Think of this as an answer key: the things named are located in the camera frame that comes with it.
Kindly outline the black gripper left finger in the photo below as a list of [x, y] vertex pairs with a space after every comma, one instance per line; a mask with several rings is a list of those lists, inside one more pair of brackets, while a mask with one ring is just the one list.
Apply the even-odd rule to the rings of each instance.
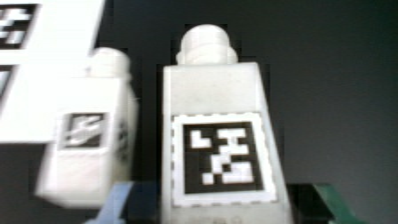
[[99, 215], [83, 224], [159, 224], [159, 184], [118, 183]]

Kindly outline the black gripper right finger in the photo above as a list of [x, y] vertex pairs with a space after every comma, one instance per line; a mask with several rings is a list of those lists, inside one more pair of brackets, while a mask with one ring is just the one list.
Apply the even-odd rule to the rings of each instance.
[[289, 194], [296, 224], [363, 224], [331, 184], [290, 184]]

